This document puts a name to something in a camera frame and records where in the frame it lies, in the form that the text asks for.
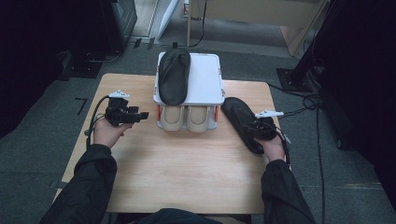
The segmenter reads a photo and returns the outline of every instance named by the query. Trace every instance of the wire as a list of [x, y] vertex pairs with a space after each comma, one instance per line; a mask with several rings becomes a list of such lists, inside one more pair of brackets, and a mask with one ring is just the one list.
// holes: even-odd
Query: wire
[[199, 39], [199, 41], [198, 41], [196, 44], [191, 45], [191, 47], [196, 47], [196, 46], [199, 45], [199, 43], [201, 43], [201, 41], [204, 39], [204, 36], [205, 36], [206, 4], [207, 4], [207, 0], [205, 0], [204, 17], [202, 18], [202, 35], [201, 35], [201, 38]]
[[323, 68], [322, 67], [320, 67], [320, 68], [321, 68], [320, 69], [321, 71], [319, 72], [317, 67], [313, 66], [313, 67], [311, 67], [311, 72], [308, 72], [309, 79], [311, 80], [311, 82], [314, 84], [314, 86], [317, 89], [321, 88], [321, 85], [317, 82], [318, 75], [321, 75], [323, 73]]
[[280, 138], [280, 141], [282, 143], [282, 147], [283, 147], [283, 151], [285, 152], [285, 157], [286, 157], [286, 161], [285, 163], [290, 166], [290, 154], [289, 154], [289, 147], [288, 147], [288, 143], [286, 141], [286, 135], [282, 132], [282, 130], [280, 130], [280, 128], [278, 127], [272, 127], [271, 125], [265, 123], [265, 122], [261, 122], [261, 124], [264, 124], [265, 126], [269, 127], [270, 129], [272, 129], [276, 135]]
[[300, 114], [300, 113], [304, 112], [305, 110], [307, 110], [307, 108], [301, 108], [301, 109], [298, 109], [296, 111], [292, 111], [292, 112], [289, 112], [289, 113], [284, 113], [284, 115], [282, 117], [278, 118], [278, 119], [284, 119], [284, 118], [287, 118], [287, 117], [291, 117], [291, 116]]
[[102, 99], [100, 99], [100, 101], [98, 102], [98, 104], [96, 105], [96, 108], [93, 110], [93, 114], [92, 114], [92, 118], [91, 118], [91, 123], [90, 123], [90, 128], [88, 129], [87, 134], [87, 149], [88, 147], [91, 145], [91, 134], [93, 131], [93, 124], [97, 121], [95, 120], [96, 117], [96, 112], [98, 111], [99, 105], [107, 98], [110, 98], [108, 95], [104, 96]]
[[282, 88], [280, 88], [280, 87], [278, 87], [278, 86], [274, 86], [273, 84], [269, 84], [269, 83], [267, 83], [268, 84], [268, 86], [270, 86], [270, 87], [272, 87], [272, 88], [274, 88], [274, 89], [277, 89], [277, 90], [279, 90], [279, 91], [283, 91], [283, 92], [285, 92], [285, 93], [287, 93], [287, 94], [290, 94], [290, 95], [295, 95], [295, 96], [299, 96], [299, 97], [305, 97], [306, 95], [301, 95], [301, 94], [298, 94], [298, 93], [294, 93], [294, 92], [291, 92], [291, 91], [285, 91], [285, 90], [282, 90]]
[[326, 198], [325, 198], [325, 188], [324, 188], [324, 176], [323, 176], [323, 164], [321, 157], [321, 146], [320, 146], [320, 132], [319, 132], [319, 106], [317, 109], [317, 135], [318, 135], [318, 158], [319, 158], [319, 168], [320, 168], [320, 182], [321, 182], [321, 193], [322, 193], [322, 223], [325, 223], [326, 218]]
[[104, 114], [98, 114], [98, 115], [96, 116], [96, 120], [93, 122], [93, 126], [92, 126], [92, 127], [94, 127], [95, 123], [96, 123], [99, 119], [102, 119], [102, 118], [104, 118], [104, 117], [105, 117]]
[[88, 60], [88, 62], [90, 62], [90, 63], [112, 63], [112, 62], [116, 61], [120, 56], [121, 56], [121, 52], [118, 52], [117, 56], [114, 57], [113, 59], [103, 60], [103, 61]]

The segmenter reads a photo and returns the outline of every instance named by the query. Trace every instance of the shoe rack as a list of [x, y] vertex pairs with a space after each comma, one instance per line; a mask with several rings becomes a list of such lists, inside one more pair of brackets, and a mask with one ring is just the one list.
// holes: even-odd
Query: shoe rack
[[[157, 104], [157, 124], [162, 128], [161, 112], [165, 104], [158, 93], [158, 67], [161, 57], [158, 57], [157, 73], [155, 78], [155, 86], [153, 100]], [[189, 74], [189, 87], [187, 98], [181, 106], [186, 106], [184, 111], [188, 111], [188, 106], [205, 105], [210, 107], [208, 115], [208, 130], [214, 130], [218, 126], [219, 107], [224, 102], [224, 89], [221, 77], [221, 69], [219, 56], [216, 54], [190, 53], [191, 66]], [[184, 116], [184, 123], [181, 130], [187, 129], [187, 113]]]

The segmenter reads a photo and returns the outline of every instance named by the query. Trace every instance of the human hand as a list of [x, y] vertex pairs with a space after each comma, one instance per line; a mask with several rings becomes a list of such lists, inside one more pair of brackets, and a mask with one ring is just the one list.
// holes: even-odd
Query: human hand
[[93, 143], [100, 144], [112, 148], [124, 132], [132, 128], [132, 123], [124, 123], [114, 127], [106, 119], [99, 119], [95, 123], [93, 131]]
[[264, 149], [264, 155], [268, 158], [268, 161], [285, 160], [285, 151], [283, 149], [282, 141], [279, 136], [276, 136], [270, 141], [264, 141], [255, 138], [256, 142], [262, 145]]

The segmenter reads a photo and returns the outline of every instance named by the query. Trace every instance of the black cable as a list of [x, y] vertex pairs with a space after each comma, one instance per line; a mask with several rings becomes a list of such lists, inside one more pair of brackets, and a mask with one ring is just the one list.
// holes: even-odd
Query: black cable
[[273, 84], [269, 84], [269, 83], [267, 83], [267, 84], [268, 84], [268, 86], [270, 86], [270, 87], [272, 87], [274, 89], [277, 89], [279, 91], [283, 91], [283, 92], [285, 92], [287, 94], [290, 94], [290, 95], [295, 95], [295, 96], [299, 96], [299, 97], [303, 97], [303, 98], [306, 96], [306, 95], [301, 95], [301, 94], [294, 93], [294, 92], [291, 92], [291, 91], [284, 91], [284, 90], [282, 90], [282, 88], [280, 88], [278, 86], [274, 86]]
[[110, 98], [108, 95], [104, 96], [102, 99], [100, 99], [100, 101], [98, 102], [98, 104], [96, 105], [96, 108], [93, 110], [93, 114], [92, 114], [92, 118], [91, 118], [91, 123], [90, 123], [90, 128], [88, 129], [88, 132], [86, 133], [87, 137], [87, 149], [88, 147], [91, 145], [91, 134], [93, 131], [93, 124], [96, 122], [95, 121], [95, 117], [96, 117], [96, 112], [98, 111], [99, 105], [106, 99], [106, 98]]
[[93, 125], [92, 125], [92, 127], [95, 125], [95, 123], [99, 120], [99, 119], [102, 119], [102, 118], [104, 118], [105, 117], [105, 115], [104, 114], [102, 114], [102, 116], [100, 116], [100, 117], [98, 117], [98, 118], [96, 118], [96, 120], [93, 122]]
[[[317, 108], [318, 103], [315, 103], [311, 98], [319, 98], [319, 95], [317, 94], [306, 95], [303, 99], [303, 105], [307, 109], [314, 110]], [[312, 105], [307, 105], [306, 101], [311, 102]]]
[[321, 157], [321, 146], [320, 146], [320, 132], [319, 132], [319, 106], [317, 109], [317, 135], [318, 135], [318, 158], [319, 158], [319, 168], [320, 168], [320, 181], [321, 181], [321, 191], [322, 191], [322, 223], [325, 223], [325, 211], [326, 211], [326, 200], [324, 194], [324, 176], [323, 176], [323, 164]]
[[112, 62], [116, 61], [120, 56], [121, 56], [121, 52], [119, 52], [114, 58], [112, 58], [110, 60], [102, 60], [102, 61], [101, 60], [98, 60], [98, 61], [88, 60], [88, 62], [90, 62], [90, 63], [112, 63]]
[[286, 157], [286, 161], [285, 163], [290, 166], [290, 154], [289, 154], [289, 147], [288, 147], [288, 143], [286, 141], [286, 135], [282, 132], [282, 130], [280, 130], [280, 128], [278, 127], [272, 127], [271, 125], [265, 123], [265, 122], [261, 122], [261, 124], [264, 124], [265, 126], [269, 127], [270, 129], [272, 129], [274, 132], [276, 132], [276, 135], [280, 138], [280, 142], [282, 143], [282, 147], [283, 147], [283, 151], [285, 152], [285, 157]]
[[204, 35], [205, 35], [206, 3], [207, 3], [207, 0], [205, 0], [204, 17], [202, 18], [202, 35], [201, 35], [201, 38], [199, 39], [199, 41], [196, 44], [191, 45], [191, 47], [196, 47], [204, 39]]
[[279, 117], [278, 119], [284, 119], [284, 118], [287, 118], [287, 117], [291, 117], [291, 116], [300, 114], [300, 113], [304, 112], [305, 110], [307, 110], [307, 108], [301, 108], [301, 109], [298, 109], [298, 110], [295, 110], [295, 111], [284, 113], [284, 115], [282, 117]]

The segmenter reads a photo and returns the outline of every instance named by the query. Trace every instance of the carpeted floor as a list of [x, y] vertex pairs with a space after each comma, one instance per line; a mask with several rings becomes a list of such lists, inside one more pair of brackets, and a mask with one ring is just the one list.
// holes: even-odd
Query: carpeted floor
[[[66, 164], [87, 116], [100, 77], [105, 73], [154, 75], [158, 54], [165, 47], [133, 49], [113, 63], [105, 63], [97, 79], [54, 81], [13, 133], [0, 139], [1, 223], [37, 223], [50, 207], [55, 189], [49, 183], [62, 178]], [[293, 58], [232, 53], [205, 49], [219, 55], [224, 79], [265, 81], [279, 85], [276, 68], [293, 68]], [[271, 89], [276, 109], [284, 112], [303, 107], [302, 98]], [[78, 115], [81, 101], [87, 98]], [[321, 222], [322, 196], [318, 163], [316, 111], [305, 111], [280, 121], [290, 138], [292, 169], [315, 219]], [[319, 110], [326, 223], [394, 223], [396, 220], [375, 173], [357, 152], [337, 149], [325, 112]], [[262, 223], [261, 216], [253, 216]]]

